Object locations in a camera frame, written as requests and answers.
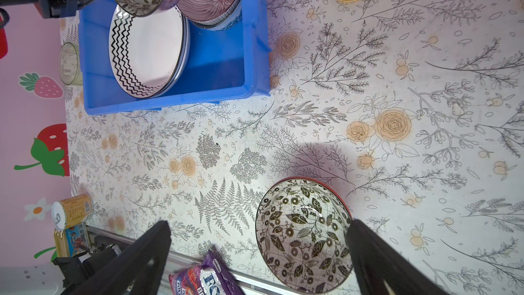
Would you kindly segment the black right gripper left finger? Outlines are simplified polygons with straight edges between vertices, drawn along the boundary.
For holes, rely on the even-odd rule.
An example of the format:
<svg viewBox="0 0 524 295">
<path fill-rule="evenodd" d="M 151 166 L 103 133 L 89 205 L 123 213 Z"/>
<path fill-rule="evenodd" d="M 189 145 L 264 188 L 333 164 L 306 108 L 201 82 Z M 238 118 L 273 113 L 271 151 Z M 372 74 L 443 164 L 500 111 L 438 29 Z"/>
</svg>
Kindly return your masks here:
<svg viewBox="0 0 524 295">
<path fill-rule="evenodd" d="M 81 263 L 87 278 L 73 294 L 156 294 L 171 245 L 167 221 L 158 221 L 120 254 L 107 247 Z"/>
</svg>

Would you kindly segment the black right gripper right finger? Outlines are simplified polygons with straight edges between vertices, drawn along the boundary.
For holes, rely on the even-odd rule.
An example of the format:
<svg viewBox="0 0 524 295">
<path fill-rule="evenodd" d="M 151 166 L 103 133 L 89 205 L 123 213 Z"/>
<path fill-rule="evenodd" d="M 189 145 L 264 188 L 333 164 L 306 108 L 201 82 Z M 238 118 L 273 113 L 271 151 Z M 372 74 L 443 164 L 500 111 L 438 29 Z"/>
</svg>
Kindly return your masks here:
<svg viewBox="0 0 524 295">
<path fill-rule="evenodd" d="M 362 221 L 349 224 L 346 242 L 362 294 L 445 294 Z"/>
</svg>

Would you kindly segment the black leaf pattern red bowl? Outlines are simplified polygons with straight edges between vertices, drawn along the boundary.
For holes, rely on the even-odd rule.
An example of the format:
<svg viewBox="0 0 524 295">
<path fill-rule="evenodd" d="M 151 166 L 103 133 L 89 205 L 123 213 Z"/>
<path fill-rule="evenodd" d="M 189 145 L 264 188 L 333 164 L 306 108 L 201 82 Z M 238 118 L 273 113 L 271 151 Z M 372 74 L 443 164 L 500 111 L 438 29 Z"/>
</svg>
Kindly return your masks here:
<svg viewBox="0 0 524 295">
<path fill-rule="evenodd" d="M 255 235 L 273 275 L 302 294 L 324 294 L 352 272 L 346 233 L 352 216 L 339 196 L 310 178 L 286 178 L 263 196 Z"/>
</svg>

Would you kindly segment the zigzag rim white plate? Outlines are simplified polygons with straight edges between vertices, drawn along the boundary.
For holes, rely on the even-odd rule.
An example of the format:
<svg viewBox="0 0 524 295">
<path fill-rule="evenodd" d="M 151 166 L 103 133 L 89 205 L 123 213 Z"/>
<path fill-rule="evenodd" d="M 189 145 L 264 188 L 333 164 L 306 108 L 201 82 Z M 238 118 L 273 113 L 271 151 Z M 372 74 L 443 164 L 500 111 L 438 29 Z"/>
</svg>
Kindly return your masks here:
<svg viewBox="0 0 524 295">
<path fill-rule="evenodd" d="M 178 7 L 135 17 L 117 7 L 109 31 L 113 75 L 125 93 L 162 96 L 181 77 L 190 51 L 190 23 Z"/>
</svg>

